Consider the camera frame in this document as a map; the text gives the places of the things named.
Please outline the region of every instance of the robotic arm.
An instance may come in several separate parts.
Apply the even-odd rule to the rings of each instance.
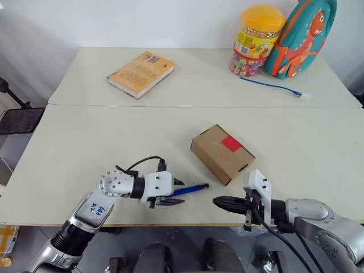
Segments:
[[[140,199],[142,203],[174,205],[183,202],[166,198],[174,185],[184,185],[165,171],[138,177],[135,171],[107,171],[97,182],[96,190],[85,196],[56,235],[49,239],[26,272],[70,272],[94,235],[100,230],[119,197]]]
[[[252,213],[257,210],[264,222],[274,220],[278,230],[293,233],[295,230],[319,245],[344,273],[364,272],[364,227],[348,218],[337,215],[326,204],[314,199],[271,199],[271,184],[259,171],[246,176],[245,198],[221,196],[213,200],[218,207],[229,212],[246,215],[244,229],[261,222]]]

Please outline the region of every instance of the plastic jar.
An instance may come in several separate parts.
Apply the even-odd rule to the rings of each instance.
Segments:
[[[241,14],[230,70],[241,77],[257,74],[268,58],[286,18],[272,5],[256,5]]]

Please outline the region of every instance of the cardboard box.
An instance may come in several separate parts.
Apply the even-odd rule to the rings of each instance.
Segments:
[[[192,139],[191,151],[224,185],[228,185],[255,160],[251,152],[219,125]]]

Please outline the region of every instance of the white wall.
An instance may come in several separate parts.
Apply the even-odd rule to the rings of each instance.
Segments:
[[[19,93],[42,103],[79,46],[231,48],[239,14],[261,1],[0,2],[5,7],[0,11],[0,75],[10,78]],[[262,2],[275,4],[286,15],[296,5],[294,0]],[[347,86],[364,67],[363,11],[363,0],[338,0],[337,19],[322,52]]]

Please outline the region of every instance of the backpack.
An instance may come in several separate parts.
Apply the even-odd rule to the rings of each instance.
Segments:
[[[301,0],[289,15],[265,70],[286,78],[308,68],[326,42],[336,8],[337,0]]]

